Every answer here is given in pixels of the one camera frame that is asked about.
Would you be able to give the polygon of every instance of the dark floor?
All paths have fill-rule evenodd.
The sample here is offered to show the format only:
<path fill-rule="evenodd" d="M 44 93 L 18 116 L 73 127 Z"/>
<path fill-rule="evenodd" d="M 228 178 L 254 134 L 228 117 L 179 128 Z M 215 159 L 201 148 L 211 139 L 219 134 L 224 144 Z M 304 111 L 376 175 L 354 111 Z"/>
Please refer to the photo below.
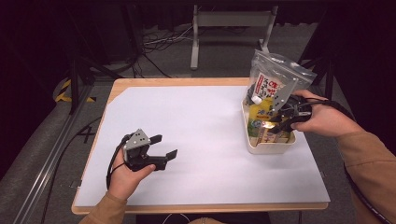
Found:
<path fill-rule="evenodd" d="M 315 27 L 315 24 L 276 26 L 269 43 L 270 52 L 284 55 L 297 62 Z M 257 35 L 257 30 L 254 29 L 247 29 L 239 35 L 223 30 L 208 30 L 200 37 L 200 62 L 196 71 L 190 70 L 191 41 L 187 39 L 164 51 L 154 51 L 148 56 L 172 77 L 248 77 L 250 61 L 254 49 L 257 48 L 258 38 L 260 37 Z M 138 70 L 143 77 L 163 76 L 145 58 L 139 58 L 139 64 Z M 131 70 L 122 75 L 134 76 Z M 45 223 L 78 223 L 82 218 L 71 212 L 76 189 L 71 188 L 70 185 L 80 180 L 94 136 L 87 134 L 77 135 L 75 138 L 73 136 L 103 114 L 112 80 L 103 77 L 98 77 L 99 79 L 101 81 L 96 81 L 89 90 L 89 96 L 95 97 L 96 101 L 85 103 L 79 111 L 65 139 L 65 142 L 70 144 L 65 148 L 54 184 L 50 185 L 51 178 L 46 179 L 48 180 L 45 183 L 46 187 L 42 193 L 38 193 L 36 203 L 32 204 L 34 209 L 28 216 L 28 223 L 40 223 L 45 207 L 47 207 Z M 322 87 L 323 82 L 312 90 L 320 93 Z M 54 96 L 58 92 L 59 88 L 54 90 Z M 333 86 L 333 99 L 348 107 L 337 83 Z M 70 119 L 68 116 L 70 106 L 69 102 L 58 102 L 0 182 L 0 223 L 12 223 L 20 211 L 43 164 L 59 140 L 64 124 Z M 90 125 L 91 129 L 85 129 L 83 133 L 95 133 L 98 124 L 99 121 L 94 121 Z M 303 223 L 353 223 L 354 214 L 349 189 L 334 139 L 312 133 L 306 133 L 305 136 L 319 170 L 325 174 L 323 180 L 331 202 L 329 207 L 322 211 L 303 211 Z M 269 215 L 273 224 L 298 223 L 297 211 L 271 212 Z M 124 223 L 134 223 L 134 216 L 127 215 Z"/>

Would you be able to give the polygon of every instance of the person's left hand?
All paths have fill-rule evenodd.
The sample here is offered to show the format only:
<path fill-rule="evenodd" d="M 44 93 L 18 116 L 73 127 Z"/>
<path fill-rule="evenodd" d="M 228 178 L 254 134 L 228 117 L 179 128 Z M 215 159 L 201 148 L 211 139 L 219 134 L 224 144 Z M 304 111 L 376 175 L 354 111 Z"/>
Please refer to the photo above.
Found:
<path fill-rule="evenodd" d="M 122 163 L 124 163 L 124 159 L 121 149 L 114 160 L 113 169 Z M 133 172 L 124 164 L 112 173 L 108 192 L 119 199 L 127 200 L 134 193 L 140 181 L 154 170 L 155 165 L 151 164 L 137 172 Z"/>

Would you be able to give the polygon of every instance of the forearm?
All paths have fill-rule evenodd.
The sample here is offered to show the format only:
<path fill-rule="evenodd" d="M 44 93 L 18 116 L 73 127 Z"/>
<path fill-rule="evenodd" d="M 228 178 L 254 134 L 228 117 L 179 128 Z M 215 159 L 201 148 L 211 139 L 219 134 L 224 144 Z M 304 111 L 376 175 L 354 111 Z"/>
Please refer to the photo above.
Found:
<path fill-rule="evenodd" d="M 337 140 L 353 181 L 378 211 L 396 223 L 394 155 L 371 133 L 348 133 Z"/>
<path fill-rule="evenodd" d="M 80 224 L 119 224 L 125 214 L 126 200 L 114 197 L 110 193 L 102 198 Z"/>

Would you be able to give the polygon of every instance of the person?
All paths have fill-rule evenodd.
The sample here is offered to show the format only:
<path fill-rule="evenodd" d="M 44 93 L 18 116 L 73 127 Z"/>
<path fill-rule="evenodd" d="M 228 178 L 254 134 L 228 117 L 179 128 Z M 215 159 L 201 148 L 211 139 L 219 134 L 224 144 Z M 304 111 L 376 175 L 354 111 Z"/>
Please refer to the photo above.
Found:
<path fill-rule="evenodd" d="M 307 90 L 296 91 L 293 94 L 303 96 L 308 102 L 314 101 L 313 99 L 326 100 Z M 327 105 L 312 105 L 311 119 L 293 123 L 291 127 L 300 132 L 336 138 L 346 170 L 353 182 L 389 223 L 396 223 L 396 158 L 376 135 L 366 132 L 357 122 Z M 119 153 L 114 167 L 121 163 L 123 158 Z M 154 169 L 153 165 L 138 172 L 132 172 L 126 166 L 117 169 L 102 201 L 81 220 L 80 224 L 121 223 L 127 199 L 134 193 L 139 182 Z M 357 223 L 381 223 L 354 191 L 352 202 Z M 203 223 L 202 221 L 196 219 L 191 224 Z M 206 219 L 205 223 L 220 222 Z"/>

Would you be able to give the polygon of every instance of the brown long-sleeve shirt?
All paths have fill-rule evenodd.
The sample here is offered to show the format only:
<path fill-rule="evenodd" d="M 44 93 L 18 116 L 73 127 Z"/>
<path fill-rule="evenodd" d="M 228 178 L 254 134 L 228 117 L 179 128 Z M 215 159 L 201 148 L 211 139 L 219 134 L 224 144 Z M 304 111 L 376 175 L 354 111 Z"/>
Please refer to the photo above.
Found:
<path fill-rule="evenodd" d="M 373 134 L 348 133 L 337 137 L 339 150 L 354 182 L 369 202 L 389 220 L 396 223 L 396 158 Z M 380 223 L 352 193 L 357 223 Z M 121 223 L 126 201 L 107 193 L 80 224 Z M 214 219 L 206 221 L 219 223 Z"/>

